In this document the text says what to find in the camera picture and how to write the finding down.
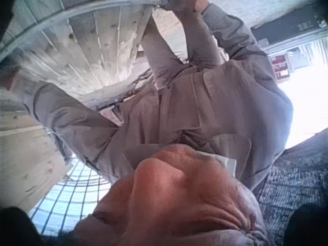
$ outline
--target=wrinkled skin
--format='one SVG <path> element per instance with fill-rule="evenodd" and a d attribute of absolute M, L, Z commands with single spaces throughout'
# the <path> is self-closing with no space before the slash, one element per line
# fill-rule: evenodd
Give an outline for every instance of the wrinkled skin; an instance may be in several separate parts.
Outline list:
<path fill-rule="evenodd" d="M 117 182 L 93 216 L 125 240 L 151 245 L 168 234 L 253 230 L 257 202 L 249 194 L 215 159 L 171 145 Z"/>

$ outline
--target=metal beam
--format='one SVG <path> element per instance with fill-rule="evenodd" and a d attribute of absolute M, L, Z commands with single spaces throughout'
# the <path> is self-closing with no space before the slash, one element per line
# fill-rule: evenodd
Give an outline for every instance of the metal beam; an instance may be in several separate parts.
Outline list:
<path fill-rule="evenodd" d="M 130 4 L 156 5 L 156 4 L 160 4 L 160 2 L 161 2 L 160 0 L 103 0 L 103 1 L 88 2 L 85 4 L 77 5 L 70 9 L 64 10 L 63 12 L 59 12 L 49 16 L 48 18 L 45 18 L 41 22 L 35 24 L 34 26 L 29 27 L 24 32 L 16 36 L 12 42 L 6 44 L 0 50 L 0 62 L 2 62 L 3 59 L 5 59 L 14 49 L 16 49 L 20 44 L 22 44 L 26 39 L 28 39 L 35 33 L 42 31 L 48 26 L 54 25 L 67 18 L 71 18 L 87 12 L 115 7 L 115 6 L 130 5 Z"/>
<path fill-rule="evenodd" d="M 296 48 L 300 45 L 310 43 L 310 42 L 318 40 L 320 38 L 325 38 L 325 37 L 327 37 L 327 33 L 328 33 L 327 27 L 316 29 L 314 31 L 307 32 L 302 35 L 298 35 L 298 36 L 286 39 L 279 43 L 276 43 L 276 44 L 273 44 L 273 45 L 270 45 L 267 47 L 263 47 L 262 50 L 264 52 L 266 52 L 269 56 L 276 56 L 276 55 L 286 52 L 287 50 Z"/>

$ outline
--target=shirt pocket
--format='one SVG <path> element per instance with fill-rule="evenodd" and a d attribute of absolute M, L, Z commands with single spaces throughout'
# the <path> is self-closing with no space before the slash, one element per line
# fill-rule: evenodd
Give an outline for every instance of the shirt pocket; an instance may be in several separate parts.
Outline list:
<path fill-rule="evenodd" d="M 199 127 L 194 74 L 188 74 L 175 79 L 162 93 L 160 142 L 171 141 L 176 132 Z"/>

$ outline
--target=wood paneling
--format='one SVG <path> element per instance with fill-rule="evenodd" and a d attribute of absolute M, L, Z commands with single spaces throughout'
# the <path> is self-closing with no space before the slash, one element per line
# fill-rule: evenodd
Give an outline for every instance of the wood paneling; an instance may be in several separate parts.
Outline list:
<path fill-rule="evenodd" d="M 29 212 L 72 167 L 43 129 L 0 132 L 0 206 Z"/>
<path fill-rule="evenodd" d="M 10 131 L 22 128 L 41 126 L 27 115 L 26 112 L 4 113 L 0 116 L 0 131 Z"/>
<path fill-rule="evenodd" d="M 50 16 L 89 2 L 17 0 L 1 47 Z M 152 10 L 133 3 L 56 22 L 25 39 L 11 56 L 35 80 L 52 82 L 76 98 L 124 81 Z"/>

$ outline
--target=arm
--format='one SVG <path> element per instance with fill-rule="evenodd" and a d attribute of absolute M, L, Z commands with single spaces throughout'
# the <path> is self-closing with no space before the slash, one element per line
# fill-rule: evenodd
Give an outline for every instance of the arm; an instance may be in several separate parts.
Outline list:
<path fill-rule="evenodd" d="M 259 80 L 275 80 L 271 62 L 257 43 L 256 38 L 239 18 L 230 16 L 207 0 L 197 0 L 195 9 L 202 13 L 210 31 L 229 54 L 230 59 L 249 60 Z"/>
<path fill-rule="evenodd" d="M 81 161 L 93 168 L 118 130 L 117 125 L 54 84 L 35 83 L 16 75 L 10 91 L 35 120 L 53 131 Z"/>

